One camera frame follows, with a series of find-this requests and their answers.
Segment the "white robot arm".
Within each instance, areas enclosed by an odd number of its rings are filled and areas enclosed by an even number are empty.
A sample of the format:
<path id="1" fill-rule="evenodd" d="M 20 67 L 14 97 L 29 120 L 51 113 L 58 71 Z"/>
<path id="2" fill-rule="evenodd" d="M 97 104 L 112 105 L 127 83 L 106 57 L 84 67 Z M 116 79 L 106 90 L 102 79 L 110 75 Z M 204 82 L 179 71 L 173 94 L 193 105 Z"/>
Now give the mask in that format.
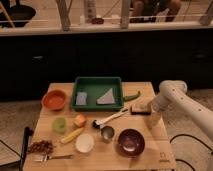
<path id="1" fill-rule="evenodd" d="M 148 103 L 151 114 L 147 126 L 151 129 L 162 117 L 163 111 L 173 103 L 213 141 L 213 111 L 186 95 L 187 84 L 181 80 L 165 80 L 159 84 L 159 93 Z"/>

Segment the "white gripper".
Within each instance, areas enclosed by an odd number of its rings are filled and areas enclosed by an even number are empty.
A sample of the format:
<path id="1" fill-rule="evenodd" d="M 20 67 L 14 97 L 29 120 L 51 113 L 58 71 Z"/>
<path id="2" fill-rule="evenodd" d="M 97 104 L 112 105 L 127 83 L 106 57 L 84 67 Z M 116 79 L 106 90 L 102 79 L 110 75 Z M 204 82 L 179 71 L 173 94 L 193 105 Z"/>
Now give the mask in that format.
<path id="1" fill-rule="evenodd" d="M 156 95 L 149 103 L 148 109 L 151 113 L 146 119 L 146 125 L 149 129 L 152 129 L 158 124 L 162 115 L 160 113 L 164 112 L 168 107 L 170 101 L 164 97 L 162 94 Z"/>

